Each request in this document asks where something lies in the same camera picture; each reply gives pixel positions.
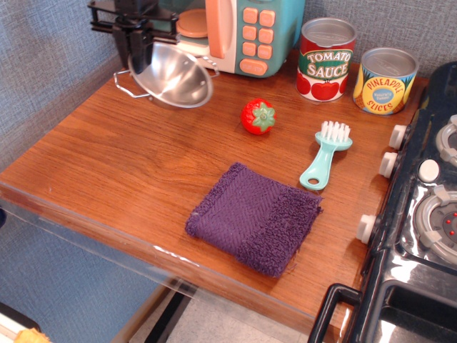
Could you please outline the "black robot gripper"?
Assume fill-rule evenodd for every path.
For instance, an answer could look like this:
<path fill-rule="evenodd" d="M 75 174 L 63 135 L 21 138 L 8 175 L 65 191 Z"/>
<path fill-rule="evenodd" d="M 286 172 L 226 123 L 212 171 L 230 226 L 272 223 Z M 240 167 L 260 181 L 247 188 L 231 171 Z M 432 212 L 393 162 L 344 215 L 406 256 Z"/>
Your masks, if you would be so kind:
<path fill-rule="evenodd" d="M 159 1 L 90 1 L 88 7 L 92 14 L 91 28 L 113 35 L 123 68 L 129 67 L 131 55 L 136 74 L 151 64 L 152 37 L 179 39 L 176 28 L 179 15 L 161 8 Z"/>

